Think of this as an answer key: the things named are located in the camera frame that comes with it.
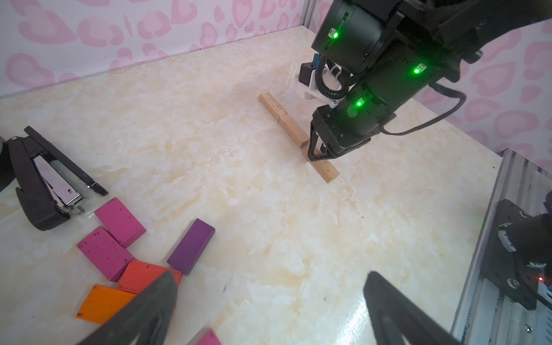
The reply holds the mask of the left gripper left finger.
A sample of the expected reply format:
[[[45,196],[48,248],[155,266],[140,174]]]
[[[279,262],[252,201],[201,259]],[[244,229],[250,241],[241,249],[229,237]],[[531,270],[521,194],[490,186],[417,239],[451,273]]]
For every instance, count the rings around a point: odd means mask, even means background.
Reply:
[[[178,285],[165,272],[81,344],[163,344],[175,310]]]

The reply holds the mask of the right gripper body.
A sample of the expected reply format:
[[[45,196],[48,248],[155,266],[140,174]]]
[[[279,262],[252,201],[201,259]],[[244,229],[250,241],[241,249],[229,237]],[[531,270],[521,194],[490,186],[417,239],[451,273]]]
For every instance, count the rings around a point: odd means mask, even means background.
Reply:
[[[340,158],[366,145],[374,136],[381,133],[381,126],[395,119],[394,113],[383,116],[368,115],[368,131],[358,134],[362,129],[361,126],[355,124],[353,129],[347,129],[344,124],[339,123],[337,113],[336,109],[331,109],[329,106],[320,106],[313,113],[313,119],[310,122],[319,134],[317,147],[329,154],[329,160]]]

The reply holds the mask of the orange block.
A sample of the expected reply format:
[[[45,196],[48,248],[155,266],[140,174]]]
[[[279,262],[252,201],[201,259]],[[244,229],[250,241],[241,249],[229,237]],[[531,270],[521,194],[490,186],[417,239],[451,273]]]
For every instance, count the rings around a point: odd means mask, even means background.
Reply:
[[[102,285],[94,285],[76,313],[76,318],[104,324],[136,295]]]

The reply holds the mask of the wooden block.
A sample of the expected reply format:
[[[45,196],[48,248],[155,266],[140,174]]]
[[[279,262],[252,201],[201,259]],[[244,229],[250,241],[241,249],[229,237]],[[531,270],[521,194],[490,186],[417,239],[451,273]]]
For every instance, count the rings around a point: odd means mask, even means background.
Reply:
[[[303,145],[301,151],[306,160],[326,183],[330,183],[339,177],[339,171],[328,160],[311,161],[308,158],[308,144]]]
[[[278,120],[278,123],[299,148],[302,148],[308,144],[310,137],[292,116],[289,114],[283,115]]]
[[[273,116],[276,122],[279,122],[283,116],[288,115],[286,110],[277,102],[271,93],[266,92],[259,95],[259,101],[267,109],[267,111]]]

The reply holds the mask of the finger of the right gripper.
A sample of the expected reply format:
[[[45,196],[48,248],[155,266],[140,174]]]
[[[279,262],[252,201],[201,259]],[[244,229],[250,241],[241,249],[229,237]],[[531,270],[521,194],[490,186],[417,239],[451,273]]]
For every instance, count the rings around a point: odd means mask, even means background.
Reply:
[[[320,150],[317,147],[319,134],[316,132],[316,129],[313,125],[310,126],[310,139],[307,149],[307,158],[311,162],[318,162],[322,160],[328,160],[330,158],[329,154],[323,149]]]

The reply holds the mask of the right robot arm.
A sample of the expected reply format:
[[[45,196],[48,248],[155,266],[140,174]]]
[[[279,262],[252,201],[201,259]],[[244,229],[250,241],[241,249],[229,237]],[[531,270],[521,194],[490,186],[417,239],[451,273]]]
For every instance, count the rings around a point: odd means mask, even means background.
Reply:
[[[462,62],[501,35],[551,18],[550,1],[335,1],[312,47],[314,83],[333,105],[313,113],[307,157],[332,160],[366,145],[419,90],[463,104]]]

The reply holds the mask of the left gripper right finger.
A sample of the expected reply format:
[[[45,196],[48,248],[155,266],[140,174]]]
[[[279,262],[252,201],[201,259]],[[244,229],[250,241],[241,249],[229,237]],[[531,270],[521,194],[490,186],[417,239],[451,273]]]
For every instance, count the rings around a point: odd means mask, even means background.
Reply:
[[[458,344],[381,274],[368,274],[364,297],[377,344]]]

